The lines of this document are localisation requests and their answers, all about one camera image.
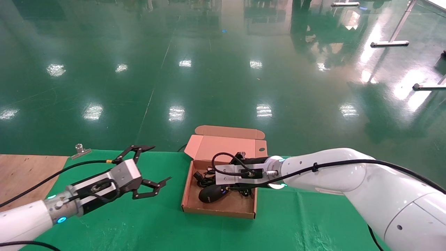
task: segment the green cloth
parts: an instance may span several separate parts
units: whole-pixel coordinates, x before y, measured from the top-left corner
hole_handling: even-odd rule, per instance
[[[66,166],[114,159],[119,153],[93,150]],[[190,161],[184,153],[143,153],[137,165],[144,178],[158,182],[172,176],[158,196],[132,200],[131,193],[125,194],[81,218],[67,219],[36,240],[63,251],[377,251],[367,224],[343,196],[261,188],[255,220],[184,213],[181,200]],[[50,195],[111,167],[99,163],[67,171]]]

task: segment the wooden table surface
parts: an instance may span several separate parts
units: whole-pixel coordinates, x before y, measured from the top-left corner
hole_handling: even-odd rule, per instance
[[[44,155],[0,155],[0,203],[36,185],[62,170],[68,157]],[[7,211],[44,199],[57,177],[22,198],[0,208]]]

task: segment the blue led light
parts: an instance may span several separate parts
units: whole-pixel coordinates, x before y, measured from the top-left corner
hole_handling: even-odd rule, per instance
[[[62,223],[62,222],[64,222],[66,220],[66,217],[60,217],[58,220],[57,220],[57,223]]]

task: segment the metal stand leg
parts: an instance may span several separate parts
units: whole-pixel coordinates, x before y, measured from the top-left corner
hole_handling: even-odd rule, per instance
[[[332,7],[349,7],[349,6],[359,6],[359,2],[345,2],[345,3],[332,3]]]
[[[370,46],[376,47],[376,46],[407,46],[409,45],[409,41],[395,41],[395,38],[398,36],[398,33],[400,32],[401,28],[403,28],[404,22],[406,22],[407,17],[409,16],[410,12],[412,11],[412,8],[417,3],[417,0],[412,0],[412,2],[409,3],[409,6],[407,7],[406,11],[404,12],[404,15],[401,17],[400,22],[395,28],[395,31],[393,32],[392,36],[390,37],[390,40],[388,42],[372,42]]]
[[[440,82],[438,82],[438,84],[415,84],[413,86],[413,88],[418,91],[420,91],[422,89],[428,89],[428,90],[437,89],[437,88],[445,89],[446,88],[446,75],[444,75],[444,77],[442,78],[442,80],[440,80]]]

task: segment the cable connector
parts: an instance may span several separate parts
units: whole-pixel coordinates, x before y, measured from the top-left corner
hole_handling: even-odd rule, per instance
[[[317,167],[317,165],[318,165],[318,163],[317,163],[317,162],[314,162],[314,164],[313,164],[313,168],[311,169],[312,172],[317,172],[317,171],[319,171],[319,168]]]

